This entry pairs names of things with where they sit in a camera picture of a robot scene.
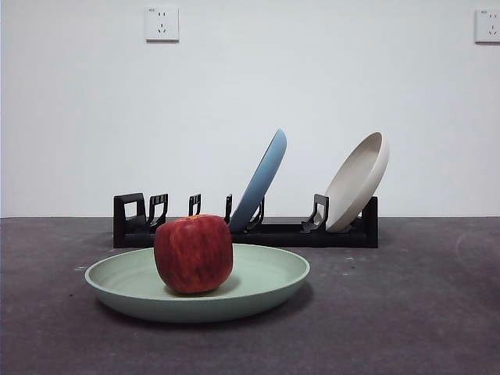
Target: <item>red apple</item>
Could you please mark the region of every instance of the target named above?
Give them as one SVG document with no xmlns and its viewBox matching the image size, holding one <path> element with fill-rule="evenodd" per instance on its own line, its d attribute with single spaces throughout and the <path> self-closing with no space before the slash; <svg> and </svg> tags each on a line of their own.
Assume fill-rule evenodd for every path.
<svg viewBox="0 0 500 375">
<path fill-rule="evenodd" d="M 233 245 L 226 222 L 194 215 L 156 229 L 155 263 L 163 282 L 180 293 L 201 293 L 221 285 L 233 269 Z"/>
</svg>

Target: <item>green plate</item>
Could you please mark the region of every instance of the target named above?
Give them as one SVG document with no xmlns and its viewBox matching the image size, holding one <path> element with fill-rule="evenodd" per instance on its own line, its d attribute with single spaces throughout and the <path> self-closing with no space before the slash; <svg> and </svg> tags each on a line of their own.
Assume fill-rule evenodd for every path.
<svg viewBox="0 0 500 375">
<path fill-rule="evenodd" d="M 98 299 L 123 314 L 171 323 L 232 320 L 270 309 L 289 299 L 304 283 L 309 264 L 279 248 L 233 244 L 231 275 L 214 291 L 179 295 L 156 271 L 152 248 L 97 262 L 85 280 Z"/>
</svg>

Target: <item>wall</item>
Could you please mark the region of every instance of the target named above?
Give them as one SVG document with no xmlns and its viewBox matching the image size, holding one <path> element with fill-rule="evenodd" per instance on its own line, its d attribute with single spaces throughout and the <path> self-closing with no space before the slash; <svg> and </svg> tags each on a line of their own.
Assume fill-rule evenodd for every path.
<svg viewBox="0 0 500 375">
<path fill-rule="evenodd" d="M 0 0 L 0 62 L 1 61 L 2 61 L 2 1 Z M 2 69 L 0 69 L 0 87 L 1 86 L 2 86 Z M 2 90 L 0 90 L 0 103 L 2 103 Z M 1 165 L 2 165 L 2 111 L 0 111 L 0 166 Z M 0 173 L 0 197 L 1 196 L 2 196 L 2 173 Z M 0 217 L 2 217 L 1 213 L 2 213 L 2 199 L 0 199 Z"/>
<path fill-rule="evenodd" d="M 180 6 L 180 43 L 147 44 L 147 5 Z M 382 216 L 500 215 L 500 46 L 492 0 L 2 2 L 2 216 L 111 216 L 113 196 L 239 202 L 278 127 L 270 216 L 308 215 L 381 131 Z"/>
</svg>

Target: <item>electrical outlet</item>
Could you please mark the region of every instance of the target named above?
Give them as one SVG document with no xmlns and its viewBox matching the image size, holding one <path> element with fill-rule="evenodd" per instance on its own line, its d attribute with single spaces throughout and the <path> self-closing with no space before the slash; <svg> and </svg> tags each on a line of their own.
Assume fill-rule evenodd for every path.
<svg viewBox="0 0 500 375">
<path fill-rule="evenodd" d="M 179 41 L 179 9 L 150 6 L 145 10 L 146 41 Z"/>
<path fill-rule="evenodd" d="M 476 11 L 476 43 L 500 43 L 500 9 Z"/>
</svg>

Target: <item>black dish rack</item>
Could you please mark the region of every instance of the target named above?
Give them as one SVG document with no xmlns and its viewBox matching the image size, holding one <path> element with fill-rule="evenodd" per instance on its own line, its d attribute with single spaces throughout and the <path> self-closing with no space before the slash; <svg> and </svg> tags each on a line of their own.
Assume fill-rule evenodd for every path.
<svg viewBox="0 0 500 375">
<path fill-rule="evenodd" d="M 155 241 L 156 228 L 168 221 L 168 194 L 154 195 L 149 199 L 149 215 L 146 218 L 145 200 L 142 193 L 117 195 L 114 197 L 113 210 L 113 247 L 148 248 Z M 229 223 L 232 210 L 232 195 L 226 197 L 224 220 Z M 231 233 L 233 242 L 283 247 L 313 248 L 378 248 L 378 201 L 372 197 L 345 231 L 330 233 L 326 231 L 329 199 L 325 195 L 314 194 L 312 214 L 307 220 L 297 223 L 264 223 L 263 198 L 257 215 L 244 230 Z M 137 214 L 126 217 L 125 205 L 136 203 Z M 162 213 L 155 218 L 155 207 L 162 205 Z M 323 207 L 322 219 L 315 223 L 318 206 Z M 189 198 L 189 215 L 198 215 L 202 207 L 202 196 Z"/>
</svg>

